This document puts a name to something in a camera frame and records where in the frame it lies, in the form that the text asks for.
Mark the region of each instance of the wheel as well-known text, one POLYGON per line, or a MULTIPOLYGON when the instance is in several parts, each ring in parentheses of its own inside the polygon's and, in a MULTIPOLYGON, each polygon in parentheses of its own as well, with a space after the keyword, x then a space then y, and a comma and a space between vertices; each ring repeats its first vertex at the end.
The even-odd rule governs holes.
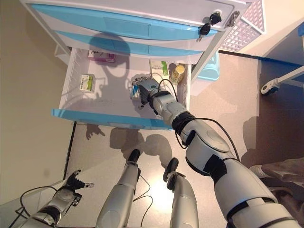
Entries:
POLYGON ((177 166, 179 165, 179 160, 177 158, 172 158, 162 176, 162 179, 164 182, 167 182, 168 180, 168 174, 173 172, 173 171, 176 171, 177 169, 177 166))
POLYGON ((141 152, 138 149, 135 149, 130 154, 128 161, 137 163, 139 156, 141 155, 141 152))
POLYGON ((276 91, 278 91, 280 88, 280 85, 277 83, 277 78, 273 79, 269 82, 267 82, 261 89, 261 94, 262 95, 269 95, 273 94, 276 91))

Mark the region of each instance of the blue drawer trim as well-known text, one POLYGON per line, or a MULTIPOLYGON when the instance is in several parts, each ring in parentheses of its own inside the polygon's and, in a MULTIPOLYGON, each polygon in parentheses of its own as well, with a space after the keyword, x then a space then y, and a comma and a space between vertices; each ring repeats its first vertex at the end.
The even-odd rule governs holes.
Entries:
POLYGON ((147 44, 125 42, 113 39, 105 39, 100 37, 92 37, 87 35, 56 31, 58 34, 75 39, 95 47, 99 47, 109 51, 122 52, 126 54, 138 54, 147 56, 190 56, 202 54, 201 51, 192 51, 184 49, 176 49, 169 47, 159 47, 147 44))
POLYGON ((171 127, 166 125, 163 120, 140 117, 87 113, 65 109, 52 109, 52 116, 104 126, 115 126, 132 129, 171 130, 171 127))
MULTIPOLYGON (((199 27, 196 26, 91 9, 41 4, 32 4, 32 7, 70 24, 118 36, 154 40, 184 40, 199 37, 199 27)), ((211 30, 207 36, 216 33, 216 30, 211 30)))

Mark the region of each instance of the pink package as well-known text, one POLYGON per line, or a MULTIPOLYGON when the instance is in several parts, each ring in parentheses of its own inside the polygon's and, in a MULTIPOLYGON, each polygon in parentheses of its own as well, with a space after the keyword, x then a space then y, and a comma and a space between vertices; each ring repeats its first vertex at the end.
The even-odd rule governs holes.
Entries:
POLYGON ((115 62, 115 55, 105 53, 105 52, 90 50, 88 57, 89 57, 90 60, 94 60, 94 61, 108 62, 108 63, 114 63, 115 62))

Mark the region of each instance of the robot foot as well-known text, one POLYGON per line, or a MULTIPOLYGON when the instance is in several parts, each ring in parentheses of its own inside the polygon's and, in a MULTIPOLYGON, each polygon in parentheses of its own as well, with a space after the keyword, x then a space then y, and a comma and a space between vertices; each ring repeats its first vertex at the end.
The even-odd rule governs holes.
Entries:
POLYGON ((167 165, 167 168, 162 176, 162 179, 164 182, 168 181, 168 174, 170 174, 173 171, 176 171, 177 166, 179 165, 179 160, 177 158, 172 158, 167 165))
POLYGON ((141 155, 141 152, 138 149, 135 149, 130 154, 128 161, 137 163, 139 156, 141 155))

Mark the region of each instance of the robot leg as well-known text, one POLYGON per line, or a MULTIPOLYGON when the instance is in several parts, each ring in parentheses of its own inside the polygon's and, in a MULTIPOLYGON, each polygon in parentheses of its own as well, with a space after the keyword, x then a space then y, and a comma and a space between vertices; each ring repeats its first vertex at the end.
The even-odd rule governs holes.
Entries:
POLYGON ((97 228, 120 228, 127 225, 140 175, 136 163, 139 155, 139 150, 132 151, 118 183, 112 188, 99 213, 97 228))
POLYGON ((163 176, 167 188, 174 192, 170 227, 198 228, 199 217, 193 189, 185 176, 175 171, 177 166, 178 160, 172 158, 163 176))

